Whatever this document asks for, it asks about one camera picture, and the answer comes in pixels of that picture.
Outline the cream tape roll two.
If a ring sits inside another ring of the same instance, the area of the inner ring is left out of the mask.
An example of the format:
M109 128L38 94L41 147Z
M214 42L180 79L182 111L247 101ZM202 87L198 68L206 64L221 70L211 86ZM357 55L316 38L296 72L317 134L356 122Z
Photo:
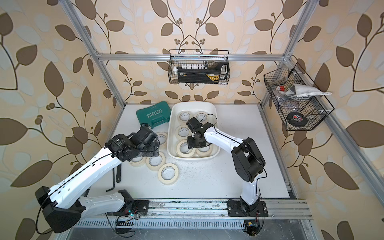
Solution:
M196 153L201 158L211 156L212 151L213 151L213 147L211 145L201 147L201 148L196 148Z

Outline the cream tape roll five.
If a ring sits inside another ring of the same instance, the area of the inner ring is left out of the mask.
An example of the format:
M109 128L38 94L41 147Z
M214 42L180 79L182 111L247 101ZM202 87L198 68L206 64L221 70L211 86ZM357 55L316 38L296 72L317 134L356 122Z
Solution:
M175 136L179 140L184 140L191 134L191 130L186 125L181 125L177 127Z

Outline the cream tape roll one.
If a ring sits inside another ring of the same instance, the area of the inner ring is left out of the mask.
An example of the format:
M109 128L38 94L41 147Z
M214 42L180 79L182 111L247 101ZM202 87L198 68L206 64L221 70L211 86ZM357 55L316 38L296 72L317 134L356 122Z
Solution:
M146 159L146 157L136 157L130 161L130 164L131 166L138 168L146 163Z

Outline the cream tape roll four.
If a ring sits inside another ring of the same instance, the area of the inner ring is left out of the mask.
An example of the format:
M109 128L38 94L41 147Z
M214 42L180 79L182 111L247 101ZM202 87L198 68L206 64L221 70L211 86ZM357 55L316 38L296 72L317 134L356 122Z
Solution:
M157 172L166 163L166 157L163 152L159 152L158 156L147 157L146 165L149 170Z

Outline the cream tape roll nine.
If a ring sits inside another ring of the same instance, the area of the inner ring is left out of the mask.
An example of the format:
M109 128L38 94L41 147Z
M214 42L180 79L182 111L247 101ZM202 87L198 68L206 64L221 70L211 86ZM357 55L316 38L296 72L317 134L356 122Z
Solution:
M198 112L195 115L195 118L202 124L205 124L208 121L208 113L206 112Z

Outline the cream tape roll six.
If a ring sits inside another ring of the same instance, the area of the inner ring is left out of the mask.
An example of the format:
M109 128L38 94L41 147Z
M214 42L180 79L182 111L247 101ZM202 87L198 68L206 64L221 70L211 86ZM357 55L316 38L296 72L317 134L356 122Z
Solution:
M181 111L177 115L177 120L182 124L186 124L192 117L193 117L193 114L191 112Z

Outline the cream tape roll seven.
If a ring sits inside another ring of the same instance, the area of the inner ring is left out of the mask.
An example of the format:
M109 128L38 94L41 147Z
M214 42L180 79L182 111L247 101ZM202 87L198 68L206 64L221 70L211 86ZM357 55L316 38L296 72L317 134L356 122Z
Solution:
M164 164L158 170L158 178L164 185L173 185L179 178L178 166L172 163Z

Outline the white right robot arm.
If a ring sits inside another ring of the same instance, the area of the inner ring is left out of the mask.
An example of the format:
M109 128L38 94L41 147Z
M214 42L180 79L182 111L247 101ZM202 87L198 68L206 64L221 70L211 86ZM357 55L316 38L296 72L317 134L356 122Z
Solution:
M211 123L189 121L187 127L192 136L187 137L188 148L198 149L216 145L231 154L236 173L243 180L241 201L251 207L261 197L259 180L268 176L265 159L252 138L239 139L218 130Z

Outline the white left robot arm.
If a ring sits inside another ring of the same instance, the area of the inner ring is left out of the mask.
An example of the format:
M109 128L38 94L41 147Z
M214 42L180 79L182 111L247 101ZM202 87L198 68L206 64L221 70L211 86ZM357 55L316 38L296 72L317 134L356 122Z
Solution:
M35 196L41 206L39 212L54 233L72 228L81 219L106 213L124 213L132 209L134 200L126 190L99 197L83 194L101 177L125 161L138 157L157 157L160 141L147 124L126 136L114 136L85 165L68 178L50 188L41 187Z

